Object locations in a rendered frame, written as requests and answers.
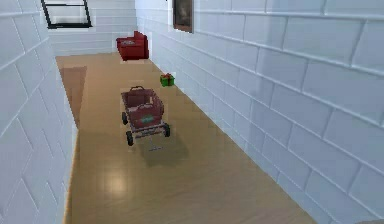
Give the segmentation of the black framed window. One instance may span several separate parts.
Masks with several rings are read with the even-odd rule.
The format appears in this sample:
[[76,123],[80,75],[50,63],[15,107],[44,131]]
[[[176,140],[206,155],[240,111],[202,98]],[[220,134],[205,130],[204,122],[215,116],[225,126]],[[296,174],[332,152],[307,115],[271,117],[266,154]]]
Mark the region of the black framed window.
[[91,28],[87,0],[41,0],[49,29]]

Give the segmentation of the red toy wagon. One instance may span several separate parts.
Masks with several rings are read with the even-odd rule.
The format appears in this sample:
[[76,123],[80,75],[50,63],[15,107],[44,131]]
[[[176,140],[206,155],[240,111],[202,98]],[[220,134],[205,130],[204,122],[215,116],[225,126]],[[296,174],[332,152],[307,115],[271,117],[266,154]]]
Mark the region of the red toy wagon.
[[121,93],[124,111],[121,114],[124,125],[129,125],[126,139],[129,146],[135,139],[162,133],[169,137],[170,126],[162,119],[164,105],[151,88],[143,86],[131,87],[128,92]]

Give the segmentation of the dark framed wall picture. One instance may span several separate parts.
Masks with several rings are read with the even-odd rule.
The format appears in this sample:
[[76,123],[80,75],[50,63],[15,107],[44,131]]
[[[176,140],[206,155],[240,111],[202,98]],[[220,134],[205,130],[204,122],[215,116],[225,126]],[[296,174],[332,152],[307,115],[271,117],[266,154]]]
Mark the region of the dark framed wall picture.
[[172,0],[173,28],[193,32],[193,0]]

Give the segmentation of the green gift box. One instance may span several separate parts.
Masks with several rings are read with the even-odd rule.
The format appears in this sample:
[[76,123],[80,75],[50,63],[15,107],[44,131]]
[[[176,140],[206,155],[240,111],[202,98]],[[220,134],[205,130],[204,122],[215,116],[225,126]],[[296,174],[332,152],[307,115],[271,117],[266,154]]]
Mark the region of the green gift box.
[[174,81],[175,81],[175,77],[170,73],[163,74],[160,76],[160,83],[163,87],[173,86]]

